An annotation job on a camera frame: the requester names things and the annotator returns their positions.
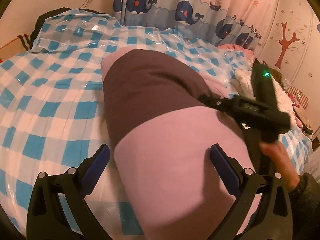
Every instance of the black sleeve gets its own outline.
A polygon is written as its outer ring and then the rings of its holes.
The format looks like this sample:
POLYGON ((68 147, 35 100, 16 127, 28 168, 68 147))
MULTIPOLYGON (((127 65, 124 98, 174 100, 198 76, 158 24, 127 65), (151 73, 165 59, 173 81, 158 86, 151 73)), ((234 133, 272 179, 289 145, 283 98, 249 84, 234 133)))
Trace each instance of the black sleeve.
POLYGON ((289 193, 293 239, 318 239, 320 236, 320 186, 314 178, 305 173, 298 186, 289 193))

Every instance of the whale print curtain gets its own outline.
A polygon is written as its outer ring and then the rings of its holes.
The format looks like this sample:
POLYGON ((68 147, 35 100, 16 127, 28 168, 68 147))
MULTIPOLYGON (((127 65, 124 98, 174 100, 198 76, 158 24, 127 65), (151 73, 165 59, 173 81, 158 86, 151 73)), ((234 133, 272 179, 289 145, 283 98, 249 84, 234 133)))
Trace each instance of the whale print curtain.
POLYGON ((113 5, 123 25, 174 28, 215 46, 254 50, 271 25, 276 0, 114 0, 113 5))

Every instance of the white pillow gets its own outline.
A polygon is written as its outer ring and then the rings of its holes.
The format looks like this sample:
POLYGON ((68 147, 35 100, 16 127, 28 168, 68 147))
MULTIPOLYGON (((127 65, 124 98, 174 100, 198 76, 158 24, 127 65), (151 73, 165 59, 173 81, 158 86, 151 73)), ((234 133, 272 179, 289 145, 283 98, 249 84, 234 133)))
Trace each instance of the white pillow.
MULTIPOLYGON (((255 100, 251 85, 251 74, 252 71, 236 69, 235 77, 239 81, 240 86, 243 90, 243 95, 249 99, 255 100)), ((278 108, 282 112, 286 112, 290 116, 291 128, 297 126, 296 119, 294 117, 294 111, 292 107, 292 101, 287 94, 282 90, 279 83, 273 78, 273 87, 275 88, 276 98, 278 102, 278 108)))
POLYGON ((244 92, 240 86, 240 82, 236 78, 234 78, 234 79, 231 79, 230 83, 236 89, 238 94, 244 97, 244 92))

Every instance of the plastic sheet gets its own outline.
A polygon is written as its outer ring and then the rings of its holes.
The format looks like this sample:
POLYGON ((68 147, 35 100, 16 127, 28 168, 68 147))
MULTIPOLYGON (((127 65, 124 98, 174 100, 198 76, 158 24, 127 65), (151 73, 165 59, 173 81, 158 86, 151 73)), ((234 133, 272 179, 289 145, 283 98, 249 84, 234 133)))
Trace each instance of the plastic sheet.
MULTIPOLYGON (((0 203, 22 233, 38 173, 64 173, 108 144, 100 63, 126 46, 175 57, 219 79, 230 96, 234 70, 250 69, 242 52, 186 41, 177 30, 121 26, 109 15, 78 9, 47 19, 32 51, 0 64, 0 203)), ((311 142, 299 129, 280 140, 302 171, 311 142)), ((145 239, 112 159, 86 201, 114 240, 145 239)))

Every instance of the blue and white checkered sheet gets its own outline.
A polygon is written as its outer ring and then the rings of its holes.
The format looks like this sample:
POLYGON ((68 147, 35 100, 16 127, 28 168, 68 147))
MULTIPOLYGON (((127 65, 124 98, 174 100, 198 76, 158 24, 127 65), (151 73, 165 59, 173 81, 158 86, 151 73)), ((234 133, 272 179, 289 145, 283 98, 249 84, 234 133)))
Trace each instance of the blue and white checkered sheet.
MULTIPOLYGON (((230 85, 234 70, 249 69, 241 52, 185 41, 172 29, 121 26, 109 15, 78 9, 47 19, 34 44, 31 52, 0 64, 0 203, 22 233, 38 173, 78 167, 109 142, 100 68, 107 54, 125 46, 164 52, 217 77, 230 96, 236 93, 230 85)), ((310 140, 298 128, 280 140, 302 171, 310 140)), ((60 199, 79 231, 65 197, 60 199)), ((86 201, 115 240, 145 239, 112 158, 86 201)))

